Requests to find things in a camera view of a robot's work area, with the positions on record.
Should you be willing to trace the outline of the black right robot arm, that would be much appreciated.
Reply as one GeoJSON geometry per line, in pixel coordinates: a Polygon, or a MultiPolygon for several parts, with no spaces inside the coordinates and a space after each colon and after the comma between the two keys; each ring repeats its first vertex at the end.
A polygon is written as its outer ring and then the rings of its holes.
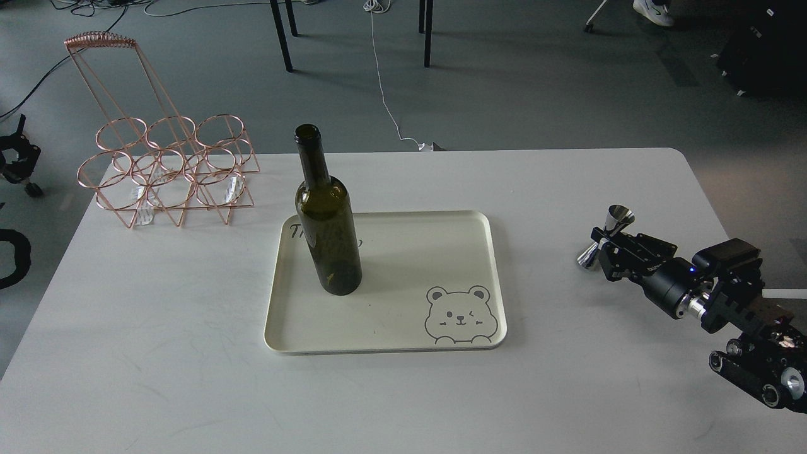
{"type": "Polygon", "coordinates": [[[726,350],[710,353],[715,373],[767,407],[805,412],[805,334],[791,312],[763,296],[758,248],[734,238],[686,261],[676,245],[642,233],[594,228],[591,238],[608,281],[629,279],[668,316],[692,314],[710,334],[738,328],[726,350]]]}

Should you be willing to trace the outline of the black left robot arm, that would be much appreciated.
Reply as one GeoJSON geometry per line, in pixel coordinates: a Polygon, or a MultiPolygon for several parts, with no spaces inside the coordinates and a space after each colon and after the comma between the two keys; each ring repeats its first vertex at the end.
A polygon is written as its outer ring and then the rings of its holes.
{"type": "Polygon", "coordinates": [[[41,149],[32,144],[23,134],[25,123],[26,115],[20,115],[17,130],[10,135],[1,137],[2,176],[11,184],[22,183],[27,195],[40,197],[44,192],[37,184],[32,183],[30,177],[37,166],[41,149]],[[6,161],[3,151],[7,149],[17,153],[16,160],[6,161]]]}

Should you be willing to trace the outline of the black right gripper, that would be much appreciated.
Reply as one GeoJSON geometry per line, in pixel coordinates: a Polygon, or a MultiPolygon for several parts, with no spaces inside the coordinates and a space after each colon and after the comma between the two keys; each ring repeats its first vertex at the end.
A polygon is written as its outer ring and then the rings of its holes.
{"type": "Polygon", "coordinates": [[[684,301],[697,288],[697,271],[690,262],[675,257],[676,245],[643,233],[626,235],[624,227],[594,227],[591,241],[601,248],[598,261],[607,281],[626,278],[670,317],[684,316],[684,301]]]}

